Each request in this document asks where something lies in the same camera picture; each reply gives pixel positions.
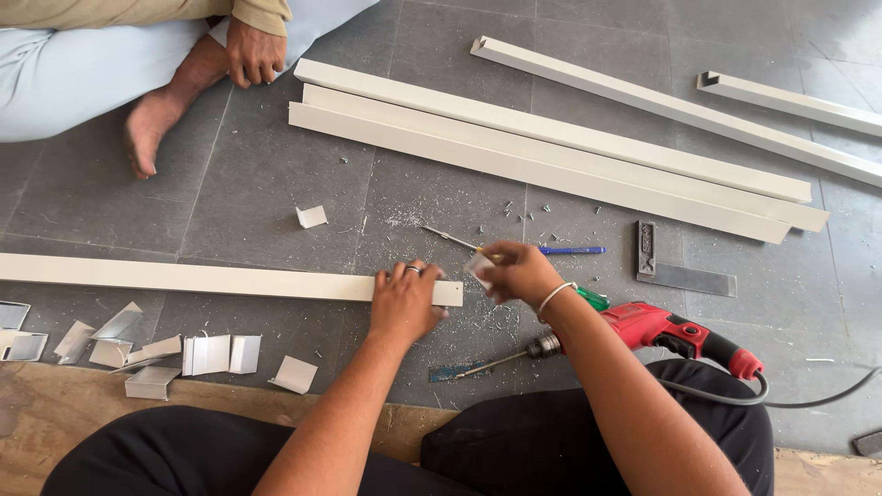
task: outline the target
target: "blue pen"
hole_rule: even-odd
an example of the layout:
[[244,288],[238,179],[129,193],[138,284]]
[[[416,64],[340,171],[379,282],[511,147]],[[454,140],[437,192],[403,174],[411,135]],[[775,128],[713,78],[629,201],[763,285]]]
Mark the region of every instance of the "blue pen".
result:
[[539,251],[544,255],[551,255],[554,253],[558,254],[570,254],[570,253],[605,253],[606,248],[602,246],[581,246],[579,248],[547,248],[545,246],[540,246]]

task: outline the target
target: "person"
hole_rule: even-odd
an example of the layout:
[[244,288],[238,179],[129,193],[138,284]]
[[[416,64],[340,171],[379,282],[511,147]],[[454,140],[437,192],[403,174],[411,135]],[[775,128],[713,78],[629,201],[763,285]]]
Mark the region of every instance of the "person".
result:
[[[146,179],[162,137],[208,87],[227,74],[241,88],[272,83],[377,1],[0,2],[0,142],[54,136],[140,96],[124,139]],[[226,17],[209,28],[212,16]]]
[[479,274],[497,303],[520,298],[551,324],[581,389],[481,402],[422,440],[421,466],[369,453],[408,349],[447,313],[444,272],[420,260],[377,273],[370,330],[296,429],[190,407],[132,413],[67,454],[42,494],[713,494],[771,495],[772,430],[762,405],[665,390],[753,392],[720,369],[677,359],[644,367],[531,245],[496,242]]

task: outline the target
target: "hand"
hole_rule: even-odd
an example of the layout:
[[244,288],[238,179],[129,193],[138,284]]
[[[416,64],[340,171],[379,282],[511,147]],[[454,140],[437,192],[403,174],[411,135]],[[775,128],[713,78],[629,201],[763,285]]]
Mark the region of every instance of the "hand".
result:
[[487,296],[494,297],[497,304],[520,298],[533,308],[538,308],[554,288],[564,283],[564,278],[545,255],[531,244],[497,241],[485,247],[481,254],[488,258],[490,255],[501,255],[496,267],[485,268],[477,274],[492,284]]
[[231,17],[227,29],[229,78],[242,88],[262,81],[272,83],[275,73],[284,67],[285,48],[285,37],[264,33]]
[[406,271],[403,262],[395,264],[392,275],[385,270],[377,272],[368,336],[386,336],[410,348],[450,314],[432,304],[435,281],[445,277],[444,271],[421,260],[408,265],[421,268],[422,273]]

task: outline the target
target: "red power drill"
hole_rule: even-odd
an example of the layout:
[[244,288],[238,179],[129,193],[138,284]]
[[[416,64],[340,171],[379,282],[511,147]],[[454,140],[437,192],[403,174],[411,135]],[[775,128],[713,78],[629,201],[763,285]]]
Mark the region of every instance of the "red power drill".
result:
[[[763,372],[762,362],[750,351],[657,306],[636,301],[614,306],[600,314],[631,351],[646,346],[663,346],[684,358],[710,358],[739,379],[753,380],[755,372]],[[566,355],[566,350],[554,333],[536,338],[518,356],[547,358],[557,353]]]

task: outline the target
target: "drill chuck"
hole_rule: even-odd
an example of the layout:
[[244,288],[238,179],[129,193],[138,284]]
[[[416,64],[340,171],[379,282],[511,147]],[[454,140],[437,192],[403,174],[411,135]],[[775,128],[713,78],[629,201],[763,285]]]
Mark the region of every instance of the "drill chuck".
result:
[[537,337],[527,345],[527,356],[530,358],[548,358],[560,353],[560,341],[554,334]]

